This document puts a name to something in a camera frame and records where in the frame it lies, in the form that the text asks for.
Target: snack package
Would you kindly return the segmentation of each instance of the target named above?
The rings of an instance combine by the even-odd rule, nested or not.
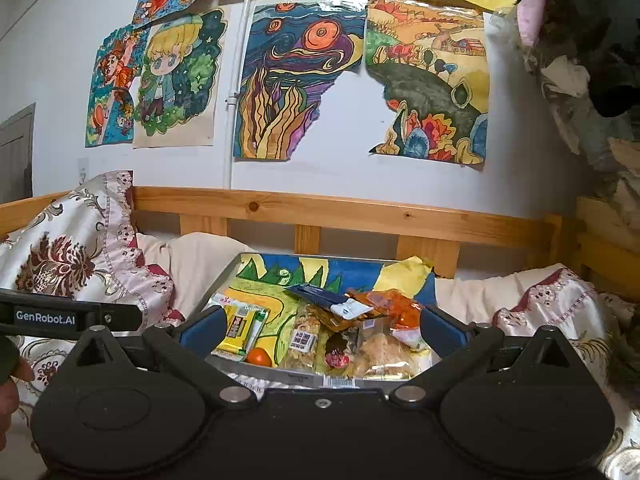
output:
[[[411,352],[398,339],[379,332],[358,348],[353,373],[378,380],[407,380],[420,373]]]
[[[415,351],[428,346],[420,335],[422,305],[397,289],[373,292],[350,292],[356,300],[391,318],[391,335]]]
[[[313,372],[320,326],[320,321],[311,311],[310,305],[300,308],[291,330],[289,349],[278,368]]]
[[[358,345],[358,328],[336,332],[324,345],[324,363],[332,376],[353,377],[353,368]]]
[[[318,307],[333,312],[336,316],[349,321],[372,310],[370,306],[360,303],[353,298],[336,294],[330,290],[324,290],[324,288],[311,285],[310,283],[288,286],[287,292],[305,298]]]
[[[226,335],[213,354],[241,361],[254,347],[269,311],[264,307],[233,300],[222,294],[213,295],[207,302],[207,307],[214,304],[225,309]]]
[[[320,320],[320,323],[331,330],[331,332],[341,332],[353,326],[353,321],[347,321],[317,305],[310,305],[309,309],[311,309],[311,312]]]

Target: door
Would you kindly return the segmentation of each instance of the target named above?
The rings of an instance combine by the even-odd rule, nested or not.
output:
[[[0,124],[0,203],[33,196],[31,138],[35,104]]]

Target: white pipe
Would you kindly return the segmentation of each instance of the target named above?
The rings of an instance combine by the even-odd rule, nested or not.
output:
[[[249,23],[251,0],[244,0],[242,4],[242,15],[240,17],[240,28],[236,40],[236,52],[234,54],[234,65],[231,72],[230,94],[226,99],[226,137],[225,137],[225,158],[224,160],[224,184],[225,189],[231,189],[231,177],[234,163],[234,136],[236,134],[236,110],[240,86],[242,84],[242,62],[244,61],[244,41],[246,39],[246,28]]]

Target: wooden bed frame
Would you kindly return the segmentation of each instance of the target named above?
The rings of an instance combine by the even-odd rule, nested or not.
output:
[[[65,193],[0,205],[0,234],[26,225]],[[321,228],[398,235],[396,257],[417,254],[453,278],[460,243],[521,248],[529,268],[561,262],[582,277],[598,276],[607,290],[640,300],[640,255],[586,232],[558,215],[543,220],[354,198],[267,191],[135,186],[136,211],[178,214],[180,234],[228,234],[228,220],[295,225],[297,254],[318,254]]]

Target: blonde boy drawing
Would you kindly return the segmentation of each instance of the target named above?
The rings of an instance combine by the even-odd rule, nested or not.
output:
[[[149,40],[146,48],[147,70],[140,85],[140,118],[143,122],[161,122],[164,108],[175,101],[172,72],[194,48],[202,18],[197,14],[165,23]]]

